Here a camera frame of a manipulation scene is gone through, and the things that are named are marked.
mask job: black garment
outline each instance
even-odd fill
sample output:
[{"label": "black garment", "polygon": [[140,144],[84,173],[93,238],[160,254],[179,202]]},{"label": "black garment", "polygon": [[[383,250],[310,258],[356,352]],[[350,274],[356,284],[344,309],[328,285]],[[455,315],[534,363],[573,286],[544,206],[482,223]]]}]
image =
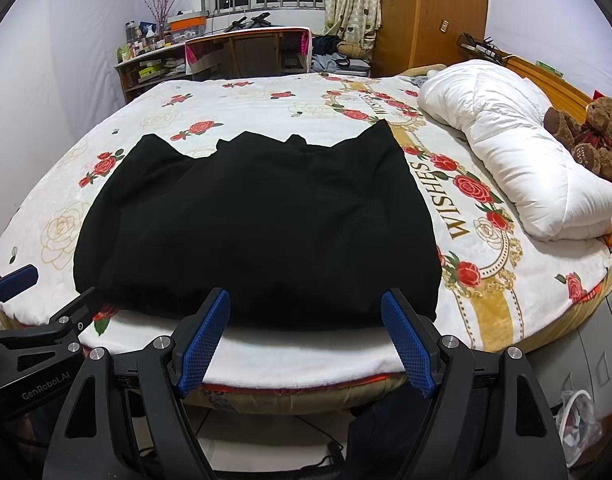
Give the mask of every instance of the black garment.
[{"label": "black garment", "polygon": [[421,436],[432,399],[406,381],[348,427],[348,449],[337,480],[394,480]]},{"label": "black garment", "polygon": [[81,229],[73,275],[123,308],[183,317],[213,286],[231,325],[381,325],[399,287],[435,319],[430,214],[386,121],[330,148],[244,132],[205,158],[144,136]]},{"label": "black garment", "polygon": [[337,52],[337,44],[342,41],[338,36],[313,36],[312,53],[334,54]]}]

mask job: plastic bag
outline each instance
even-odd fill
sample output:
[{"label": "plastic bag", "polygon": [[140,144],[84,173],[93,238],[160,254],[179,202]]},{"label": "plastic bag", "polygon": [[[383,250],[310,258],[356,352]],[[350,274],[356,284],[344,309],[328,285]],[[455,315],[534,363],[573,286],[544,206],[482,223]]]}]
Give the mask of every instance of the plastic bag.
[{"label": "plastic bag", "polygon": [[603,430],[594,416],[594,403],[588,392],[562,392],[562,399],[564,406],[554,421],[564,448],[566,466],[572,467],[586,449],[599,441]]}]

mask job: blue gripper pad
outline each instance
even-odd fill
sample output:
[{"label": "blue gripper pad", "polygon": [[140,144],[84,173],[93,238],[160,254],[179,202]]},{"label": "blue gripper pad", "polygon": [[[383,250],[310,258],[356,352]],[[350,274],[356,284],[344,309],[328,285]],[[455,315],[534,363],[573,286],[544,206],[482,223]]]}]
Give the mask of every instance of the blue gripper pad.
[{"label": "blue gripper pad", "polygon": [[182,397],[203,381],[229,317],[230,296],[222,290],[183,354],[182,374],[177,383],[177,390]]},{"label": "blue gripper pad", "polygon": [[381,319],[406,369],[410,384],[421,390],[423,397],[432,396],[436,384],[431,374],[430,356],[391,292],[381,298]]},{"label": "blue gripper pad", "polygon": [[21,294],[27,288],[31,288],[37,283],[38,279],[37,269],[32,265],[26,265],[0,278],[0,303],[4,303],[17,294]]}]

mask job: robotic arm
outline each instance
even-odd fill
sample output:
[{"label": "robotic arm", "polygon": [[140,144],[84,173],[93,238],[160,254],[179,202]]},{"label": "robotic arm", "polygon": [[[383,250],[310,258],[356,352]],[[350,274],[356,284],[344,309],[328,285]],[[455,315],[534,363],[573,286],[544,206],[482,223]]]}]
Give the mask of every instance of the robotic arm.
[{"label": "robotic arm", "polygon": [[[0,278],[0,301],[36,282],[34,267],[17,272]],[[0,425],[68,392],[43,471],[27,478],[354,480],[348,471],[356,470],[356,463],[315,468],[308,476],[211,468],[182,399],[203,381],[228,322],[226,291],[213,289],[171,336],[159,336],[143,350],[112,356],[95,348],[84,357],[78,335],[100,306],[91,289],[47,326],[0,332]],[[409,381],[423,396],[423,402],[402,407],[422,410],[423,422],[411,428],[417,436],[397,480],[567,479],[550,409],[519,349],[488,354],[471,351],[454,336],[442,337],[397,289],[385,293],[381,309]],[[136,389],[159,462],[156,470],[142,460],[132,429],[128,391]],[[346,465],[354,456],[349,448]]]}]

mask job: brown teddy bear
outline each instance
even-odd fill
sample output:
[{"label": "brown teddy bear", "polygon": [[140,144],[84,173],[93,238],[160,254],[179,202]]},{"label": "brown teddy bear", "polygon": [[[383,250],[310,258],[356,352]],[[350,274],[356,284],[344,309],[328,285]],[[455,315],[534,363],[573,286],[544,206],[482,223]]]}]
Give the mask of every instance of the brown teddy bear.
[{"label": "brown teddy bear", "polygon": [[550,108],[544,128],[584,168],[603,178],[612,178],[612,99],[601,97],[586,108],[582,126],[568,113]]}]

